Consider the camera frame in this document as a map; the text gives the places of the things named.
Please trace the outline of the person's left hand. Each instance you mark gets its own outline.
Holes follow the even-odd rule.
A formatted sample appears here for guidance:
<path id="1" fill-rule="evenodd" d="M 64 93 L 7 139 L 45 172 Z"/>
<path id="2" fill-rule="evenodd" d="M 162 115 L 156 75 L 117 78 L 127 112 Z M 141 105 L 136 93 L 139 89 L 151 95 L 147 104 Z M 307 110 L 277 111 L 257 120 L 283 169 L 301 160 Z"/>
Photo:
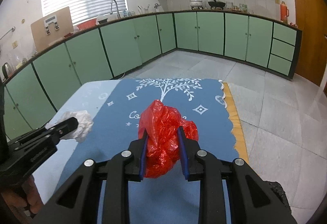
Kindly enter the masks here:
<path id="1" fill-rule="evenodd" d="M 25 198 L 21 197 L 13 190 L 5 190 L 1 193 L 7 205 L 14 206 L 16 208 L 30 207 L 32 214 L 37 214 L 44 206 L 41 200 L 39 191 L 35 184 L 35 179 L 31 175 L 22 185 Z"/>

